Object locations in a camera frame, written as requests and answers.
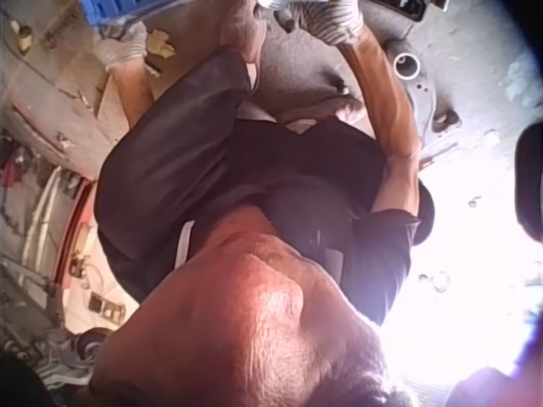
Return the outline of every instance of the forearm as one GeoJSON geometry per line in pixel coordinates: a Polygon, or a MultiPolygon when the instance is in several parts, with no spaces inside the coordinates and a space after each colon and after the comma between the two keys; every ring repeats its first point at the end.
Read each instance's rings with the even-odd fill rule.
{"type": "Polygon", "coordinates": [[[357,44],[340,46],[339,51],[360,85],[368,117],[383,153],[393,161],[417,159],[421,141],[411,103],[375,36],[364,27],[357,44]]]}
{"type": "Polygon", "coordinates": [[[143,58],[118,63],[112,69],[128,126],[134,127],[154,103],[143,58]]]}

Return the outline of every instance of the blue tool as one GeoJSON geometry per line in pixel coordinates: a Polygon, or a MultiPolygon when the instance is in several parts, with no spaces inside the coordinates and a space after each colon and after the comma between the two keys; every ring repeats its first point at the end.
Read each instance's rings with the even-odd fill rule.
{"type": "Polygon", "coordinates": [[[125,27],[192,0],[81,0],[81,7],[92,26],[125,27]]]}

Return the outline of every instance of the work glove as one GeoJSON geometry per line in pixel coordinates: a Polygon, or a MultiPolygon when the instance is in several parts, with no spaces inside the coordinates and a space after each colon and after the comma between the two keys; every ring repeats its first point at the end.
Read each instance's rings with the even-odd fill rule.
{"type": "Polygon", "coordinates": [[[286,8],[276,11],[274,16],[286,32],[298,26],[333,47],[358,42],[364,26],[358,0],[289,3],[286,8]]]}
{"type": "Polygon", "coordinates": [[[141,21],[127,30],[122,27],[96,29],[93,42],[94,52],[108,72],[119,62],[147,55],[147,29],[141,21]]]}

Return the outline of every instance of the bright light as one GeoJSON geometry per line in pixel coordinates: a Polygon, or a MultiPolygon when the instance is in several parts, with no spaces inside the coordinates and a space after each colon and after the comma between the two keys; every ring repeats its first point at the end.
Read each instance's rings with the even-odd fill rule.
{"type": "Polygon", "coordinates": [[[436,223],[414,248],[410,278],[383,327],[392,363],[410,381],[436,385],[485,366],[508,374],[530,333],[524,281],[543,256],[516,222],[511,170],[478,156],[434,164],[422,179],[436,223]],[[468,204],[479,196],[475,207],[468,204]],[[418,279],[442,279],[440,272],[451,277],[444,293],[418,279]]]}

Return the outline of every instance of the mechanic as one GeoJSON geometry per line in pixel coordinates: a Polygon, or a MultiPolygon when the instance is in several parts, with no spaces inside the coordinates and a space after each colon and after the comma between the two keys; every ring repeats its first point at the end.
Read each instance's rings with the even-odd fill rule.
{"type": "Polygon", "coordinates": [[[99,238],[141,303],[100,349],[96,404],[416,403],[378,334],[434,219],[412,107],[356,0],[289,7],[344,55],[377,141],[355,104],[302,134],[237,117],[266,36],[255,0],[230,2],[221,46],[156,102],[144,25],[96,40],[131,127],[98,181],[99,238]]]}

